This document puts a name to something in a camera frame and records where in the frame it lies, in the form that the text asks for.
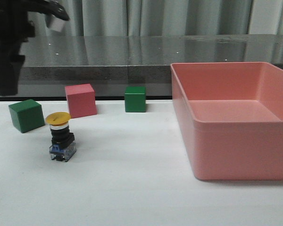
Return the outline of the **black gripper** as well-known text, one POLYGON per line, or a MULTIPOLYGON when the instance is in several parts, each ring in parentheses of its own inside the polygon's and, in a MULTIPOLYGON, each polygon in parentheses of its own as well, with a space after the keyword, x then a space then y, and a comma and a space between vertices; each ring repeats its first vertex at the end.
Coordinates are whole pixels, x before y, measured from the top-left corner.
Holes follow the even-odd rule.
POLYGON ((18 80, 25 56, 19 54, 22 42, 8 41, 35 36, 34 23, 28 19, 34 0, 0 0, 0 96, 18 93, 18 80))

